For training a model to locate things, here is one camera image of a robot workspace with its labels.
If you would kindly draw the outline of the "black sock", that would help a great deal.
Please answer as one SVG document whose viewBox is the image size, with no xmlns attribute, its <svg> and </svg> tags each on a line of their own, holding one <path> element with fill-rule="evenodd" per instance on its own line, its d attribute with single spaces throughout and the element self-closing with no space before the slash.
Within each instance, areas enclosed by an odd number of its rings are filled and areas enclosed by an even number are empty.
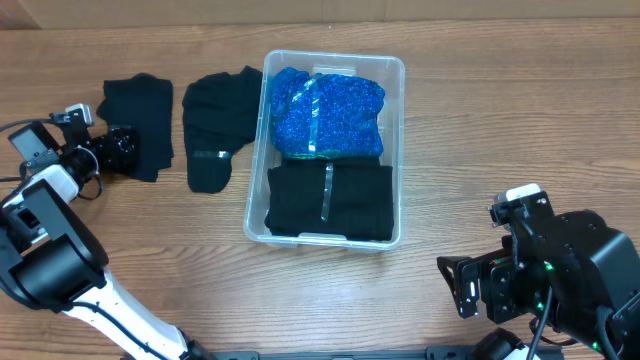
<svg viewBox="0 0 640 360">
<path fill-rule="evenodd" d="M 207 75 L 187 87 L 183 105 L 187 182 L 195 193 L 219 193 L 232 173 L 232 157 L 256 136 L 262 72 Z"/>
<path fill-rule="evenodd" d="M 139 73 L 130 79 L 105 80 L 104 100 L 96 112 L 109 126 L 125 126 L 139 135 L 139 160 L 131 176 L 156 182 L 170 168 L 173 85 L 170 80 Z"/>
</svg>

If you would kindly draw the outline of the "black cloth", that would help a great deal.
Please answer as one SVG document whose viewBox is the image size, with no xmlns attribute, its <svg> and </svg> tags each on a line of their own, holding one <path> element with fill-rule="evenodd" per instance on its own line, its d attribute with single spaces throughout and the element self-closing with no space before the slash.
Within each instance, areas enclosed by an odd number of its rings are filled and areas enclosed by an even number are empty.
<svg viewBox="0 0 640 360">
<path fill-rule="evenodd" d="M 288 160 L 268 171 L 272 234 L 342 235 L 389 241 L 394 229 L 393 168 L 376 157 Z"/>
</svg>

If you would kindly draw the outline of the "blue sparkly garment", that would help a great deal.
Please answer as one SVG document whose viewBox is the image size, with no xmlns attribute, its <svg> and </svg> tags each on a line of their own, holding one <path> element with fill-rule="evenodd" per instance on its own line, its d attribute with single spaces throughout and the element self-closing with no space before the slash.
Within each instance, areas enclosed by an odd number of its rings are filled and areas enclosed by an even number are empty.
<svg viewBox="0 0 640 360">
<path fill-rule="evenodd" d="M 385 90 L 375 81 L 292 67 L 273 79 L 271 140 L 285 158 L 379 157 Z"/>
</svg>

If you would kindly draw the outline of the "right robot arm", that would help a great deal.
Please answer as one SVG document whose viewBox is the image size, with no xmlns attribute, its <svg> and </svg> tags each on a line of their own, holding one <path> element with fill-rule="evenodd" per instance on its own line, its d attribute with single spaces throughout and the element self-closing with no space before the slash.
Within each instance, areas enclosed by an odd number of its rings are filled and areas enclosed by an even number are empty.
<svg viewBox="0 0 640 360">
<path fill-rule="evenodd" d="M 496 324 L 534 315 L 534 344 L 551 327 L 606 359 L 638 358 L 639 255 L 625 233 L 591 210 L 554 213 L 535 184 L 498 195 L 488 211 L 509 232 L 501 249 L 437 260 L 460 317 L 483 302 Z"/>
</svg>

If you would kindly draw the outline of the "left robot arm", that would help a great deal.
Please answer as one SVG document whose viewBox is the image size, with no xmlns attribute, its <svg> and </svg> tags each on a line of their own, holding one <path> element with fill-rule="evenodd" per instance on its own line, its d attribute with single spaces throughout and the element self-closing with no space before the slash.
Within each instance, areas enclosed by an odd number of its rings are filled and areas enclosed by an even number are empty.
<svg viewBox="0 0 640 360">
<path fill-rule="evenodd" d="M 111 128 L 91 137 L 86 124 L 62 125 L 58 145 L 46 120 L 12 123 L 9 140 L 23 155 L 20 185 L 1 202 L 1 288 L 33 310 L 81 320 L 132 359 L 208 359 L 210 353 L 124 289 L 89 228 L 70 208 L 82 187 L 104 171 L 129 174 L 138 135 Z"/>
</svg>

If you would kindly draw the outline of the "clear plastic storage bin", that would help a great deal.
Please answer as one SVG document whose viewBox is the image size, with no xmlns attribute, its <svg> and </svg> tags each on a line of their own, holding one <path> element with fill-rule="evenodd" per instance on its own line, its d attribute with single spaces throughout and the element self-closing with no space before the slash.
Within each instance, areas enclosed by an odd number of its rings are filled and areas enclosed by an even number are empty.
<svg viewBox="0 0 640 360">
<path fill-rule="evenodd" d="M 377 82 L 385 90 L 385 103 L 377 117 L 384 152 L 380 163 L 393 168 L 394 228 L 388 241 L 349 240 L 343 236 L 303 233 L 298 237 L 275 236 L 264 224 L 269 210 L 270 189 L 267 173 L 281 164 L 281 154 L 272 144 L 270 96 L 273 78 L 286 67 L 321 73 L 358 76 Z M 263 79 L 256 138 L 244 216 L 244 233 L 254 242 L 273 247 L 300 245 L 344 248 L 351 252 L 374 254 L 391 251 L 403 235 L 405 66 L 393 56 L 308 52 L 277 49 L 264 58 Z"/>
</svg>

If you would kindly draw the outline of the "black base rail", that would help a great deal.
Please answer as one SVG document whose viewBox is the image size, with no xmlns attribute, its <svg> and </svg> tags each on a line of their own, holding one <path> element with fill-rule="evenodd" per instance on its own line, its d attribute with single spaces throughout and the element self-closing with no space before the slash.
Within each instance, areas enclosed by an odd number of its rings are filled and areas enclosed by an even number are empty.
<svg viewBox="0 0 640 360">
<path fill-rule="evenodd" d="M 297 352 L 260 354 L 255 351 L 214 352 L 217 360 L 464 360 L 471 346 L 431 346 L 425 350 L 358 352 Z"/>
</svg>

